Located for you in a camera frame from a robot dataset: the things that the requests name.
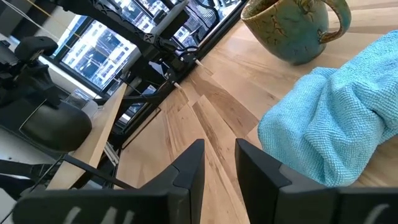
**black frame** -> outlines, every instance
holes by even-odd
[[[243,10],[245,1],[241,1],[239,5],[232,11],[228,19],[225,19],[211,34],[211,36],[201,44],[200,50],[197,52],[197,59],[203,59],[206,54],[221,40],[221,38],[240,20],[240,14]],[[188,67],[177,77],[177,81],[182,81],[187,77],[191,71],[196,67],[194,63],[191,67]],[[147,104],[136,113],[137,119],[130,123],[124,128],[123,133],[111,133],[110,140],[111,144],[114,145],[115,150],[119,149],[124,142],[130,137],[130,135],[159,107],[161,102],[174,90],[174,86],[166,83],[161,90],[157,90],[157,96],[159,100],[157,103]]]
[[[153,19],[155,15],[153,15],[145,6],[139,1],[139,0],[131,0],[131,2],[137,6],[141,10],[142,13],[144,13],[145,16],[149,17],[150,19]],[[80,82],[87,88],[89,88],[91,91],[94,93],[98,94],[100,97],[107,98],[110,97],[109,94],[107,94],[108,90],[116,83],[116,80],[112,78],[110,82],[103,88],[99,88],[96,86],[94,83],[90,82],[87,80],[85,77],[81,76],[78,74],[74,69],[70,68],[68,65],[64,64],[62,62],[62,59],[66,54],[69,52],[69,48],[67,46],[73,46],[79,39],[79,36],[82,36],[86,30],[90,27],[90,24],[95,21],[94,19],[90,17],[86,17],[86,19],[83,21],[83,23],[77,28],[75,31],[75,34],[77,35],[72,35],[66,42],[66,44],[60,49],[60,51],[54,56],[54,57],[47,57],[44,56],[46,60],[48,60],[50,63],[54,64],[58,68],[60,68],[63,72],[74,78],[76,81]],[[179,46],[179,47],[184,47],[183,44],[174,36],[172,37],[172,40]]]
[[[240,15],[241,12],[246,5],[246,1],[242,0],[236,8],[231,12],[229,15],[228,19],[225,19],[221,22],[221,24],[214,30],[214,32],[209,36],[207,39],[205,39],[200,47],[200,50],[197,52],[197,59],[201,60],[203,59],[206,54],[221,40],[221,38],[240,20]],[[179,74],[177,77],[177,81],[181,82],[184,78],[186,78],[192,70],[196,67],[196,64],[193,63],[191,66],[187,67],[183,72]],[[157,97],[157,101],[153,101],[151,103],[146,103],[136,114],[134,119],[132,119],[132,122],[130,122],[125,128],[119,129],[117,128],[116,125],[114,125],[114,128],[109,135],[108,141],[113,145],[114,150],[118,151],[119,156],[120,153],[123,149],[127,148],[130,142],[133,139],[131,139],[127,144],[123,147],[123,144],[130,138],[130,136],[133,134],[133,132],[143,123],[145,120],[152,114],[155,113],[155,110],[159,108],[159,105],[161,102],[163,102],[166,97],[174,90],[174,86],[171,83],[165,83],[164,86],[162,86],[161,89],[157,90],[154,95]],[[142,96],[137,96],[137,101],[144,100]],[[98,165],[98,169],[100,170],[106,170],[109,173],[112,173],[112,175],[116,175],[118,165],[115,167],[112,165],[112,163],[109,161],[108,157],[103,154],[101,157],[101,160]],[[82,176],[80,180],[78,181],[79,185],[82,186],[84,183],[87,183],[93,176],[89,175],[86,173],[86,175]]]

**white wall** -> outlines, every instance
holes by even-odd
[[[72,12],[65,12],[61,7],[55,8],[53,13],[51,13],[51,18],[48,18],[42,27],[49,32],[51,32],[53,35],[55,35],[58,38],[61,38],[62,34],[66,31],[67,27],[69,26],[69,23],[73,20],[76,14]],[[44,30],[39,30],[36,33],[36,36],[47,36],[51,37],[53,39],[53,36],[50,35],[48,32]]]

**floor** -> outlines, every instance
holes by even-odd
[[[54,159],[21,141],[7,131],[0,129],[0,159],[28,164],[53,163]],[[13,208],[15,200],[0,189],[0,220]],[[4,224],[12,223],[9,217]]]
[[[382,34],[398,29],[392,20],[398,0],[347,0],[351,29],[314,61],[293,67],[270,55],[239,21],[161,104],[161,111],[131,136],[118,178],[140,187],[198,138],[206,142],[202,223],[249,223],[236,179],[234,140],[257,147],[257,124],[293,84],[315,67],[340,67]],[[331,29],[338,27],[330,12]],[[379,146],[355,186],[397,186],[398,137]]]

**wooden desk surface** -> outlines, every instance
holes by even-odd
[[[303,75],[340,67],[371,42],[398,29],[398,0],[347,0],[353,21],[314,61],[293,67],[267,52],[237,23],[162,104],[162,111],[123,151],[118,178],[140,187],[194,140],[206,141],[202,223],[249,223],[236,179],[234,140],[260,147],[257,124]],[[330,12],[331,29],[338,28]],[[355,185],[398,186],[398,137],[379,146]]]
[[[98,166],[126,87],[127,85],[123,83],[104,104],[103,109],[97,111],[93,120],[93,129],[86,140],[73,153],[74,158],[92,167]],[[67,162],[63,162],[54,175],[54,178],[51,180],[47,190],[69,189],[83,174],[84,170]]]

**glass window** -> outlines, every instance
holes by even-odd
[[[174,34],[174,37],[176,37],[178,41],[180,41],[184,46],[186,47],[192,46],[192,44],[191,45],[184,44],[185,42],[187,42],[187,39],[190,37],[189,31],[186,28],[180,27],[179,30]]]
[[[104,88],[127,62],[136,46],[94,21],[62,59],[96,86]]]
[[[168,12],[169,9],[160,0],[138,0],[143,4],[152,15],[156,15],[161,10]]]
[[[115,0],[121,7],[123,18],[135,24],[144,32],[150,32],[154,25],[152,20],[147,17],[131,0]]]
[[[116,80],[116,82],[111,86],[111,88],[106,92],[110,96],[119,88],[121,80]]]
[[[76,32],[76,30],[80,27],[80,25],[86,18],[86,16],[81,15],[77,15],[73,18],[67,30],[62,34],[61,38],[59,39],[57,43],[58,49],[54,52],[53,56],[57,55],[61,48],[65,46],[65,44],[67,44],[68,40],[72,37],[72,35]]]
[[[149,85],[146,90],[142,92],[143,95],[151,95],[156,91],[156,88],[153,87],[152,85]],[[136,103],[130,106],[128,111],[130,114],[136,114],[142,107],[144,106],[144,103]]]

